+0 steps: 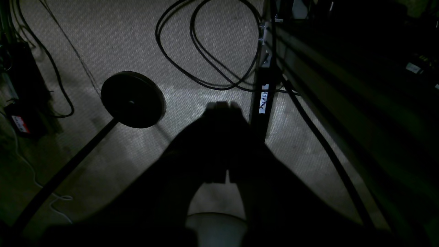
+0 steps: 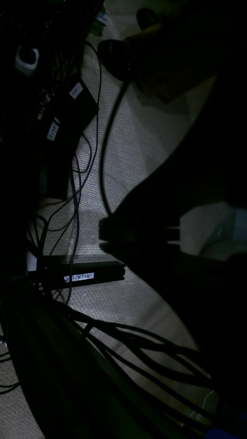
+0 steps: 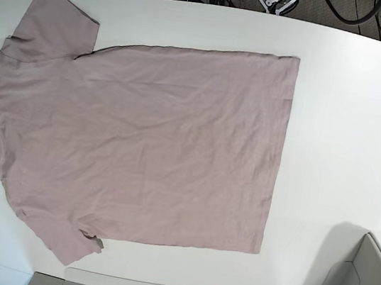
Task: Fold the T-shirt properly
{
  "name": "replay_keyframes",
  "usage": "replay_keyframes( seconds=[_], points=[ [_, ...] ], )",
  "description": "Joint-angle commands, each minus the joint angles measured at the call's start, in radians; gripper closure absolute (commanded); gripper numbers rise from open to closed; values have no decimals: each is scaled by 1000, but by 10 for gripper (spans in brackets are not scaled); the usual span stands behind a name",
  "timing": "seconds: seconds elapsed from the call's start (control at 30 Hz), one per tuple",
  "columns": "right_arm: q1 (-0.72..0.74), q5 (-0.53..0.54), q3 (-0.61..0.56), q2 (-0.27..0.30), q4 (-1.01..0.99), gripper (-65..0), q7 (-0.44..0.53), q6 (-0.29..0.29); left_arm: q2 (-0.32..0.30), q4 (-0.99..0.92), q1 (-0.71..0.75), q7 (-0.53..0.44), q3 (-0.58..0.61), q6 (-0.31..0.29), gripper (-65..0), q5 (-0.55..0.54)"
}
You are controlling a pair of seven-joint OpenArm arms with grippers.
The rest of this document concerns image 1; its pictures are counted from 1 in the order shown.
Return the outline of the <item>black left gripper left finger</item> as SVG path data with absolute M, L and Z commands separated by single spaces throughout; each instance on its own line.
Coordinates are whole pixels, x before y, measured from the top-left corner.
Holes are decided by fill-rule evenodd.
M 46 247 L 196 247 L 185 227 L 191 200 L 220 173 L 210 125 L 224 115 L 216 103 L 184 128 L 162 155 L 111 203 L 74 225 L 45 231 Z

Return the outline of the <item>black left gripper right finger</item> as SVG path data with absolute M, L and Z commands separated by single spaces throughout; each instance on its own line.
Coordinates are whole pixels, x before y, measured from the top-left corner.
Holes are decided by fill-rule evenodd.
M 394 236 L 328 206 L 256 139 L 240 107 L 232 123 L 250 156 L 231 170 L 248 220 L 243 247 L 393 247 Z

